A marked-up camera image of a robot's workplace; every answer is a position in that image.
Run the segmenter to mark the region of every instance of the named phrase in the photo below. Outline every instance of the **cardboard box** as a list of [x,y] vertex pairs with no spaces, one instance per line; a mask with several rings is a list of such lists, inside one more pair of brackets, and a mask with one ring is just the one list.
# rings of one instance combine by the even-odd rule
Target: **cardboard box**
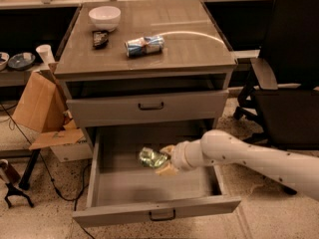
[[33,72],[13,120],[37,132],[60,130],[64,123],[65,100],[56,84]]
[[50,147],[60,162],[92,158],[92,150],[80,129],[41,133],[29,149]]

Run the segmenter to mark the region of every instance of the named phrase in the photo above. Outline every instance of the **silver can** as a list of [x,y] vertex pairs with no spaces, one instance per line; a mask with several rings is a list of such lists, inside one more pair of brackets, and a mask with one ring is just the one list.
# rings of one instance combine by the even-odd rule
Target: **silver can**
[[140,37],[126,42],[128,57],[142,56],[149,53],[160,52],[163,49],[162,36]]

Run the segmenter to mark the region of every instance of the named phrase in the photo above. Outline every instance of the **floor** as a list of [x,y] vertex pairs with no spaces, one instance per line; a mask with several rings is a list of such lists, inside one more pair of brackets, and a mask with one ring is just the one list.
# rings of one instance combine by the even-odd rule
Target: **floor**
[[[245,138],[260,128],[251,121],[232,118],[236,107],[235,96],[226,103],[218,128],[239,138]],[[17,127],[0,112],[0,150],[28,147],[28,142]],[[37,134],[22,127],[33,140]],[[42,151],[56,186],[65,198],[74,198],[82,186],[82,170],[88,160],[59,162],[49,150]],[[22,174],[26,158],[8,159]],[[9,209],[3,200],[7,188],[0,180],[0,238],[318,238],[319,202],[298,193],[290,196],[279,184],[246,167],[228,164],[221,167],[227,192],[240,196],[241,203],[230,214],[177,219],[165,222],[145,222],[105,227],[87,228],[87,235],[73,220],[73,201],[61,199],[55,192],[45,164],[38,159],[32,176],[31,187],[25,191],[35,206],[31,208],[25,198],[12,196]],[[85,173],[85,183],[89,171]],[[78,210],[85,209],[86,195],[78,202]]]

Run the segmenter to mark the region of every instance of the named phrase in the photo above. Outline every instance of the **chair seat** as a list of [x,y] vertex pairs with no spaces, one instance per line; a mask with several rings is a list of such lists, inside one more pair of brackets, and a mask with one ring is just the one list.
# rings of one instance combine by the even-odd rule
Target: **chair seat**
[[318,91],[255,91],[251,97],[271,144],[283,149],[319,148]]

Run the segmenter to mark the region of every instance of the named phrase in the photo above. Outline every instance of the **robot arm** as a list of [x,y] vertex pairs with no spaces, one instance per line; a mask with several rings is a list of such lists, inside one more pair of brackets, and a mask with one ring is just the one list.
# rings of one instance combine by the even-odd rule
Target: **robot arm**
[[196,141],[171,146],[168,169],[188,171],[202,166],[237,163],[289,188],[319,200],[319,158],[245,143],[221,130],[210,130]]

